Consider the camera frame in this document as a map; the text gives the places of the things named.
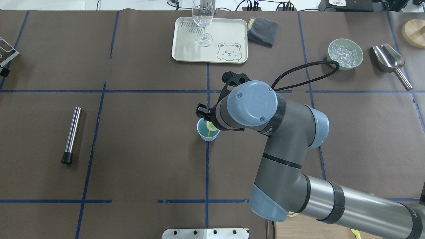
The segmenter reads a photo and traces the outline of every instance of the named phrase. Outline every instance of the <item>white tray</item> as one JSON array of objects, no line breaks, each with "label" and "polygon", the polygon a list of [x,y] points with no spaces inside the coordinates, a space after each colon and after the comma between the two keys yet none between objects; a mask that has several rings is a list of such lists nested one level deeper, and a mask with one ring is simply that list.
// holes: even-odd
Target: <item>white tray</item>
[{"label": "white tray", "polygon": [[171,56],[177,61],[244,63],[248,59],[247,23],[242,19],[214,18],[205,28],[212,38],[208,47],[195,43],[202,32],[191,17],[179,17],[174,26]]}]

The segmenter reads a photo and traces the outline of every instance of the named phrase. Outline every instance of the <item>green bowl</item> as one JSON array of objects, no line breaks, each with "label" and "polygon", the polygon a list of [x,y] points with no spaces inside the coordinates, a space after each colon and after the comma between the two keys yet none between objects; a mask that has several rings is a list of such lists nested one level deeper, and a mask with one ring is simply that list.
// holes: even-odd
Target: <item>green bowl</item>
[{"label": "green bowl", "polygon": [[[357,65],[356,66],[354,66],[354,67],[357,67],[358,65],[360,65],[361,63],[362,63],[362,61],[363,61],[363,51],[362,51],[362,49],[359,47],[359,45],[357,45],[355,42],[353,42],[352,40],[348,40],[348,39],[344,39],[344,38],[340,38],[340,39],[336,39],[336,40],[333,40],[332,42],[331,42],[331,44],[329,44],[329,46],[328,46],[328,54],[326,55],[326,58],[328,59],[328,60],[333,60],[333,59],[331,59],[331,55],[329,54],[329,48],[331,47],[331,45],[332,44],[338,44],[338,45],[343,45],[343,46],[347,46],[347,47],[349,47],[349,48],[351,48],[351,49],[353,49],[353,50],[357,50],[357,56],[359,57],[359,59],[357,59]],[[347,70],[350,70],[350,69],[353,69],[354,67],[345,67],[345,66],[342,66],[342,65],[340,65],[340,70],[342,70],[342,71],[347,71]]]}]

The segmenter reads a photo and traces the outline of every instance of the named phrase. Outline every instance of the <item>black tape band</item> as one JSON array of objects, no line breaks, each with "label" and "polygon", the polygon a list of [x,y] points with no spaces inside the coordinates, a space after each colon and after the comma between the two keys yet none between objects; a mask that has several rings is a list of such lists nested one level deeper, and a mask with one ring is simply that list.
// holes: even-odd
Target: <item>black tape band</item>
[{"label": "black tape band", "polygon": [[278,109],[276,110],[275,115],[271,118],[267,126],[259,131],[260,134],[271,135],[272,133],[278,130],[279,126],[282,123],[283,117],[285,117],[286,112],[286,99],[280,95],[276,95],[278,97]]},{"label": "black tape band", "polygon": [[328,181],[334,189],[334,207],[331,213],[322,220],[318,220],[327,224],[336,223],[344,214],[345,211],[345,195],[344,191],[338,184]]},{"label": "black tape band", "polygon": [[290,162],[290,161],[286,161],[284,159],[279,159],[279,158],[276,158],[275,156],[271,156],[271,155],[268,155],[266,153],[263,153],[263,157],[266,158],[266,159],[269,159],[271,161],[275,161],[275,162],[278,162],[278,163],[287,165],[289,167],[298,168],[298,169],[301,169],[301,167],[302,167],[301,164],[297,164],[297,163],[293,163],[293,162]]},{"label": "black tape band", "polygon": [[422,235],[423,227],[421,216],[413,208],[400,202],[399,204],[405,206],[407,210],[409,210],[410,215],[412,216],[412,232],[410,232],[410,235],[406,239],[419,239]]},{"label": "black tape band", "polygon": [[309,179],[309,177],[307,176],[307,175],[305,175],[305,174],[303,174],[304,175],[304,177],[306,177],[306,180],[307,180],[307,196],[306,196],[306,200],[304,201],[304,204],[303,204],[303,206],[301,207],[301,209],[300,210],[298,210],[297,212],[295,212],[295,213],[300,213],[300,212],[302,212],[302,211],[304,211],[304,209],[306,208],[306,206],[307,206],[307,203],[309,202],[309,200],[310,200],[310,193],[311,193],[311,190],[312,190],[312,186],[311,186],[311,184],[310,184],[310,179]]}]

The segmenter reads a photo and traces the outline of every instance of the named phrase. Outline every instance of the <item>bear drawing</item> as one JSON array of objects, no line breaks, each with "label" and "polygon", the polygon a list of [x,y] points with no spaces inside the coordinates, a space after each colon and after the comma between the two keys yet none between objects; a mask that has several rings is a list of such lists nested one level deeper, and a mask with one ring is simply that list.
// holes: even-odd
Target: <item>bear drawing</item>
[{"label": "bear drawing", "polygon": [[242,58],[241,45],[239,43],[233,45],[220,43],[218,48],[217,58],[220,61],[239,61]]}]

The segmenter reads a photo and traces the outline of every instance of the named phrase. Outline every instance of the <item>gray cloth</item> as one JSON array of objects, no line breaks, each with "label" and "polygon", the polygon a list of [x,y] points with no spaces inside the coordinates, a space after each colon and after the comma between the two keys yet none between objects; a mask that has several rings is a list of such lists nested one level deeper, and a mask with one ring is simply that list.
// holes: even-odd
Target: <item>gray cloth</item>
[{"label": "gray cloth", "polygon": [[279,23],[257,17],[248,30],[248,39],[264,46],[272,47],[278,30]]}]

